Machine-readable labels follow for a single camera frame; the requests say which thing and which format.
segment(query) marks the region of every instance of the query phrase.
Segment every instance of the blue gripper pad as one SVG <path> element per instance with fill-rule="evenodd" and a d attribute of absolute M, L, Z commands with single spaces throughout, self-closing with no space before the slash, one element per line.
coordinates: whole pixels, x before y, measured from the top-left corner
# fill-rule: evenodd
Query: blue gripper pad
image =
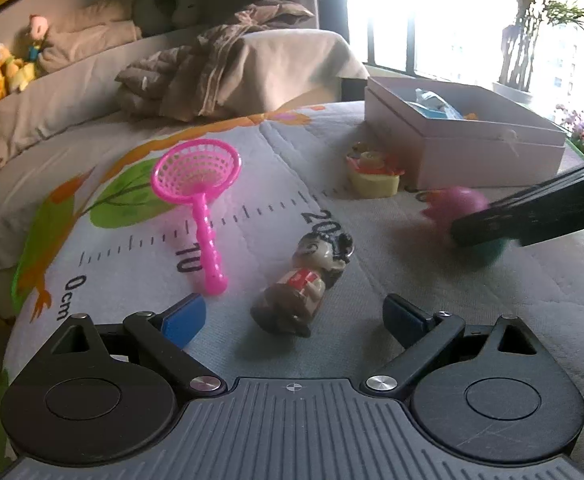
<path fill-rule="evenodd" d="M 206 302 L 199 294 L 191 294 L 155 318 L 159 319 L 153 319 L 152 324 L 157 322 L 161 334 L 184 348 L 206 323 Z"/>

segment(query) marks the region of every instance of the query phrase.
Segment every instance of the white box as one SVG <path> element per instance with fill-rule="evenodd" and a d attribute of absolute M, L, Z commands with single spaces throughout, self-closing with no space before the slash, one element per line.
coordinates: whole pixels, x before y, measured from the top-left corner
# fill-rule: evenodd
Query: white box
<path fill-rule="evenodd" d="M 432 90 L 479 121 L 429 119 L 406 101 Z M 556 175 L 565 132 L 505 97 L 478 86 L 427 79 L 368 79 L 365 120 L 399 157 L 402 180 L 416 189 L 532 186 Z"/>

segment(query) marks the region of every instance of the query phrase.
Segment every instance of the metal screw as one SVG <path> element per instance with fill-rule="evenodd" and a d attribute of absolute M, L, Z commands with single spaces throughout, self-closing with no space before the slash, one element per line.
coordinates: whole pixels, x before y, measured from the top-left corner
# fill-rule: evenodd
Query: metal screw
<path fill-rule="evenodd" d="M 192 379 L 190 387 L 198 392 L 213 392 L 221 387 L 221 381 L 217 377 L 203 375 Z"/>
<path fill-rule="evenodd" d="M 366 386 L 377 392 L 389 392 L 397 387 L 396 379 L 387 375 L 375 375 L 366 381 Z"/>

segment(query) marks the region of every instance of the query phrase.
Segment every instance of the palm plant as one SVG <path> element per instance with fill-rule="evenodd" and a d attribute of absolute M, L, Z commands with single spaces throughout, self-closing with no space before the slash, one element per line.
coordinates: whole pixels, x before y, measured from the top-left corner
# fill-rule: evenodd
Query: palm plant
<path fill-rule="evenodd" d="M 542 23 L 577 25 L 584 30 L 584 8 L 559 0 L 517 0 L 515 23 L 503 30 L 499 83 L 529 91 L 534 49 Z"/>

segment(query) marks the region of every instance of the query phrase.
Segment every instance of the cartoon boy figure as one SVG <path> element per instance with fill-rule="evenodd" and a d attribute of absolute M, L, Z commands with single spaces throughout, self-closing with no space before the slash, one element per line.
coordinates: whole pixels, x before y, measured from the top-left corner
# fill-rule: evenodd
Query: cartoon boy figure
<path fill-rule="evenodd" d="M 262 305 L 251 310 L 252 317 L 267 332 L 309 337 L 309 323 L 326 289 L 341 276 L 351 254 L 349 235 L 341 235 L 337 240 L 324 233 L 303 236 L 292 256 L 294 269 L 265 290 Z"/>

